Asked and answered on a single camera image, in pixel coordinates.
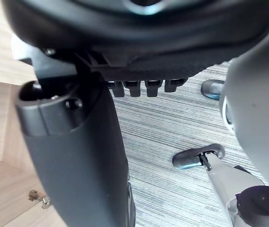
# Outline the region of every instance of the striped carpet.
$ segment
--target striped carpet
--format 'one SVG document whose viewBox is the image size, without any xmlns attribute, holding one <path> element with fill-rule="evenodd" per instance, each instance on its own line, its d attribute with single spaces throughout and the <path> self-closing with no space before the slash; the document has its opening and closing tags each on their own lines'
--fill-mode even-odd
<svg viewBox="0 0 269 227">
<path fill-rule="evenodd" d="M 171 163 L 184 149 L 220 143 L 224 162 L 237 163 L 262 179 L 225 127 L 218 101 L 200 93 L 203 81 L 225 79 L 229 63 L 190 78 L 175 93 L 114 98 L 137 212 L 137 227 L 227 227 L 203 167 L 179 171 Z"/>
</svg>

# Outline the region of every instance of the chair caster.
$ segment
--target chair caster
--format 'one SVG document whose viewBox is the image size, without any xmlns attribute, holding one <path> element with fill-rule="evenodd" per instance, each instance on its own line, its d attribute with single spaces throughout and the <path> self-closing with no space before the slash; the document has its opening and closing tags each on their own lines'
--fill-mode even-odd
<svg viewBox="0 0 269 227">
<path fill-rule="evenodd" d="M 225 157 L 225 149 L 222 145 L 214 143 L 202 148 L 192 148 L 181 151 L 172 158 L 173 166 L 177 169 L 190 169 L 196 166 L 208 167 L 208 161 L 205 154 L 213 153 L 219 159 Z"/>
</svg>

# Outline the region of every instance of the metal hinge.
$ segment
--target metal hinge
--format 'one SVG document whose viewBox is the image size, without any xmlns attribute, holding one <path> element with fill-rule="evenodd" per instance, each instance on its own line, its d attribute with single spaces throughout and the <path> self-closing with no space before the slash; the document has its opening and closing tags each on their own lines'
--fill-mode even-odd
<svg viewBox="0 0 269 227">
<path fill-rule="evenodd" d="M 45 210 L 51 206 L 51 201 L 50 201 L 49 197 L 47 197 L 46 195 L 43 195 L 42 193 L 40 193 L 36 190 L 31 190 L 29 192 L 28 199 L 32 202 L 42 201 L 43 202 L 42 208 Z"/>
</svg>

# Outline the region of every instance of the chair seat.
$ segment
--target chair seat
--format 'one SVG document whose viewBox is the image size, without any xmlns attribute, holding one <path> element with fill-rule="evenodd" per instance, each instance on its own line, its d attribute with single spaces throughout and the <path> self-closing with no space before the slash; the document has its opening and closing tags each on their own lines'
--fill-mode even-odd
<svg viewBox="0 0 269 227">
<path fill-rule="evenodd" d="M 192 0 L 148 16 L 124 9 L 125 1 L 2 3 L 20 39 L 80 52 L 108 81 L 186 79 L 239 56 L 269 32 L 269 0 Z"/>
</svg>

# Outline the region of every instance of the wooden cabinet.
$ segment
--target wooden cabinet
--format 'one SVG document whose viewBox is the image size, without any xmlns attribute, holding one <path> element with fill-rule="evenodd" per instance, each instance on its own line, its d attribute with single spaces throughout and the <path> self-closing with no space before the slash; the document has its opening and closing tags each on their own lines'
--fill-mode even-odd
<svg viewBox="0 0 269 227">
<path fill-rule="evenodd" d="M 20 132 L 13 105 L 18 86 L 0 83 L 0 227 L 64 227 L 51 206 L 28 200 L 28 193 L 44 193 Z"/>
</svg>

